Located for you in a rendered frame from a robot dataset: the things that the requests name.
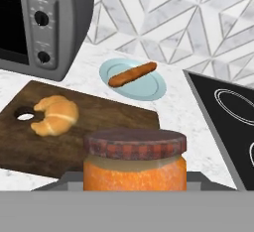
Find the golden croissant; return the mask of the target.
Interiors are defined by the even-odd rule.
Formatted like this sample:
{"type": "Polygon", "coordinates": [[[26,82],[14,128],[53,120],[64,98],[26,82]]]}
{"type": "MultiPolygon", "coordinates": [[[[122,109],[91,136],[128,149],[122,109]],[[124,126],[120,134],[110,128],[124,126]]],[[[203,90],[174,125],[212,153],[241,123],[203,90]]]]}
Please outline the golden croissant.
{"type": "Polygon", "coordinates": [[[79,117],[77,105],[61,95],[41,99],[34,106],[34,110],[45,115],[42,121],[31,124],[31,129],[41,137],[66,133],[79,117]]]}

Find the orange jam jar red lid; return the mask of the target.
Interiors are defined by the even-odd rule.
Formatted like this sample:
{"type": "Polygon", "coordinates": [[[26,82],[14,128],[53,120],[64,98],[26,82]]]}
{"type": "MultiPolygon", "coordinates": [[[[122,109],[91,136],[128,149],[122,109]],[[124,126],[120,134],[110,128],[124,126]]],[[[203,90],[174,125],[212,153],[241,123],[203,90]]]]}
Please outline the orange jam jar red lid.
{"type": "Polygon", "coordinates": [[[187,188],[187,137],[179,132],[111,129],[84,138],[83,188],[169,191],[187,188]]]}

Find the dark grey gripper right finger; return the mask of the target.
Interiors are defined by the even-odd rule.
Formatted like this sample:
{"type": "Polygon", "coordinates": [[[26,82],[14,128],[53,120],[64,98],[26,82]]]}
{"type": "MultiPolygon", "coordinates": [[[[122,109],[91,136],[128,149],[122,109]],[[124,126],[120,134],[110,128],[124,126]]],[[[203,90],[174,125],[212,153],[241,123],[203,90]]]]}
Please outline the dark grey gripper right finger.
{"type": "Polygon", "coordinates": [[[209,180],[201,172],[187,172],[187,190],[232,191],[232,188],[209,180]]]}

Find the grey toaster oven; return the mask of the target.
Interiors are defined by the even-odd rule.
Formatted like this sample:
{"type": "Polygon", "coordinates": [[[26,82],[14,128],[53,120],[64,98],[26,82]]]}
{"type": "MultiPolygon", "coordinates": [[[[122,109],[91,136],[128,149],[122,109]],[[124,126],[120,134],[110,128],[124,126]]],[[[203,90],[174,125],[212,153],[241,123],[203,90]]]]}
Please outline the grey toaster oven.
{"type": "Polygon", "coordinates": [[[63,80],[93,7],[94,0],[0,0],[0,69],[63,80]]]}

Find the black hob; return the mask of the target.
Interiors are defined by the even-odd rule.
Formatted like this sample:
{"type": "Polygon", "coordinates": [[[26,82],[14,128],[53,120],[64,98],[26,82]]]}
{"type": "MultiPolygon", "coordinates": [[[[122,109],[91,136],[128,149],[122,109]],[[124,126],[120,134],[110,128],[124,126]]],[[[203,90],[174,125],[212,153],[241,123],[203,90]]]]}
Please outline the black hob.
{"type": "Polygon", "coordinates": [[[254,191],[254,90],[187,70],[185,77],[236,188],[254,191]]]}

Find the light blue plate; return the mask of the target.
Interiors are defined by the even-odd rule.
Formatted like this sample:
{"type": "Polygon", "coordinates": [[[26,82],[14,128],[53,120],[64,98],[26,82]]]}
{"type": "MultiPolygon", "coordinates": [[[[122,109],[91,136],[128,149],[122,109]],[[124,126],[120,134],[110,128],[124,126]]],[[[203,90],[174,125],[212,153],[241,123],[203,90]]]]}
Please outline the light blue plate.
{"type": "MultiPolygon", "coordinates": [[[[109,78],[113,75],[140,64],[141,63],[139,61],[133,59],[112,58],[101,65],[99,75],[101,80],[105,84],[108,84],[109,78]]],[[[154,70],[121,87],[112,87],[112,90],[130,99],[139,101],[154,101],[165,95],[167,85],[164,79],[154,70]]]]}

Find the dark wooden cutting board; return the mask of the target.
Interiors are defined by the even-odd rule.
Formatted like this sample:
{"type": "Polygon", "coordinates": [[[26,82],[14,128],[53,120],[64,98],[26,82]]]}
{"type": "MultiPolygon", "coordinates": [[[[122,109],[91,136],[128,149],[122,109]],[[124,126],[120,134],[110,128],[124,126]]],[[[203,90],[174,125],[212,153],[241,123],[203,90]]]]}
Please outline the dark wooden cutting board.
{"type": "Polygon", "coordinates": [[[0,168],[60,178],[81,172],[89,153],[122,156],[121,134],[142,135],[160,128],[155,111],[31,81],[0,112],[0,168]],[[34,106],[43,98],[62,95],[79,111],[77,122],[60,136],[41,137],[31,128],[44,119],[34,106]]]}

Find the brown churro pastry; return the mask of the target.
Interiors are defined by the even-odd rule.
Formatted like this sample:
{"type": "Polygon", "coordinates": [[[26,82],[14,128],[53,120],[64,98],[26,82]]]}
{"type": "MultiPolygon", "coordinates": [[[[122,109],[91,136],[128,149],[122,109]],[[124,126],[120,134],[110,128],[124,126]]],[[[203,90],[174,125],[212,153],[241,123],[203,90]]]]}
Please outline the brown churro pastry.
{"type": "Polygon", "coordinates": [[[154,71],[157,68],[157,64],[153,61],[132,67],[128,70],[113,75],[108,80],[108,85],[111,87],[121,87],[129,82],[135,81],[136,79],[154,71]]]}

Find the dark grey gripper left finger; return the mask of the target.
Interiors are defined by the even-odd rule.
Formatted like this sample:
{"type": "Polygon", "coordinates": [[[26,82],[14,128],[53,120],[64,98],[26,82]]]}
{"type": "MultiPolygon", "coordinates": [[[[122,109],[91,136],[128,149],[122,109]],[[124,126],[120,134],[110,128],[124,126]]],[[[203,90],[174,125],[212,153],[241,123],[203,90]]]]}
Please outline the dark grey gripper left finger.
{"type": "Polygon", "coordinates": [[[67,172],[58,181],[38,187],[36,191],[83,191],[83,173],[67,172]]]}

